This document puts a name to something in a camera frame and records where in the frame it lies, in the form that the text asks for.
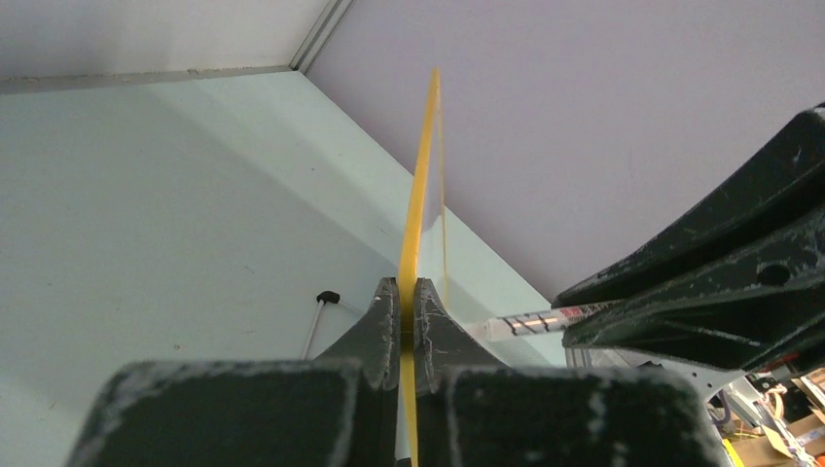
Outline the yellow framed whiteboard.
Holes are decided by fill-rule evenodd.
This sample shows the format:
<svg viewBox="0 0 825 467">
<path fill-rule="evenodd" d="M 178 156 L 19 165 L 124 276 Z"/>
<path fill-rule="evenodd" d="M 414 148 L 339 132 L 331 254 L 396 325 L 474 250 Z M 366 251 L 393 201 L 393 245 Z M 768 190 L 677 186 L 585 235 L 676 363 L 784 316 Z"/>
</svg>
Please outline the yellow framed whiteboard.
<svg viewBox="0 0 825 467">
<path fill-rule="evenodd" d="M 434 68 L 418 143 L 396 282 L 400 299 L 400 392 L 412 466 L 418 466 L 414 303 L 419 274 L 447 283 L 445 142 L 442 80 Z"/>
</svg>

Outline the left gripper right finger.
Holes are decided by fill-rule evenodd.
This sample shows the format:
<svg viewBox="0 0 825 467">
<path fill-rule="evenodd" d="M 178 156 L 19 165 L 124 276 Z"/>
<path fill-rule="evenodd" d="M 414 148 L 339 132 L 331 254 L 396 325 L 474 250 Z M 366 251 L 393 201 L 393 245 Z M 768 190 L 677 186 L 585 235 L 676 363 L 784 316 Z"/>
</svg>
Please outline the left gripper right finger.
<svg viewBox="0 0 825 467">
<path fill-rule="evenodd" d="M 421 466 L 722 466 L 697 392 L 640 368 L 513 368 L 446 312 L 428 279 L 412 302 Z"/>
</svg>

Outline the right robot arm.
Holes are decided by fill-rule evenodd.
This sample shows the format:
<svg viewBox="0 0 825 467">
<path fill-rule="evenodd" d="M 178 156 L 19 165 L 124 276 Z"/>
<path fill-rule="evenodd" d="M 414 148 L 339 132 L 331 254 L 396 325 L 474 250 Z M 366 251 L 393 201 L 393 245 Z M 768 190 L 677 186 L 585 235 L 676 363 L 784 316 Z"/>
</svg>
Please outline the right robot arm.
<svg viewBox="0 0 825 467">
<path fill-rule="evenodd" d="M 642 354 L 709 399 L 729 383 L 824 363 L 824 108 L 794 116 L 754 156 L 557 307 L 603 304 L 568 349 Z"/>
</svg>

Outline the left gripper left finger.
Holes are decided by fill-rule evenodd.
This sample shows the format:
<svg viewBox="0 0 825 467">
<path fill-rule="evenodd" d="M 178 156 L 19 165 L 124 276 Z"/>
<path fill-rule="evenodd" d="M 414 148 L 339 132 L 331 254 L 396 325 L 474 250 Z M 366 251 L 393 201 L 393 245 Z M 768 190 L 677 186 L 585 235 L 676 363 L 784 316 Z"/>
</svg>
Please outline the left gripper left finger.
<svg viewBox="0 0 825 467">
<path fill-rule="evenodd" d="M 392 466 L 399 290 L 309 360 L 127 364 L 98 392 L 70 466 Z"/>
</svg>

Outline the black whiteboard marker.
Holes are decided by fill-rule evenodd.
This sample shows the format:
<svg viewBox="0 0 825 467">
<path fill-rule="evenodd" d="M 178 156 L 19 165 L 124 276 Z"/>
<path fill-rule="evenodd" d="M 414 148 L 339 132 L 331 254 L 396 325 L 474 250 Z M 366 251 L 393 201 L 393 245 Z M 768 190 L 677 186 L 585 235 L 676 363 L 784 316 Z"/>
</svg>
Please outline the black whiteboard marker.
<svg viewBox="0 0 825 467">
<path fill-rule="evenodd" d="M 541 336 L 562 332 L 610 306 L 610 303 L 575 305 L 493 317 L 469 325 L 467 331 L 477 341 L 508 341 Z"/>
</svg>

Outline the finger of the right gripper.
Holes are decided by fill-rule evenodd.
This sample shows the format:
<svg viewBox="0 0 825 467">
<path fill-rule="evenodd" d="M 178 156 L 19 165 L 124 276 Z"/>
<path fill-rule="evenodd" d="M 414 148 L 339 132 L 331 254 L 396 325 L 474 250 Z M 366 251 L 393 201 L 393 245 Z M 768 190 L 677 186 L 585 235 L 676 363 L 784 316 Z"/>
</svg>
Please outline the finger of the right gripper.
<svg viewBox="0 0 825 467">
<path fill-rule="evenodd" d="M 793 117 L 639 249 L 559 293 L 602 303 L 568 348 L 648 353 L 723 371 L 824 364 L 824 109 Z"/>
</svg>

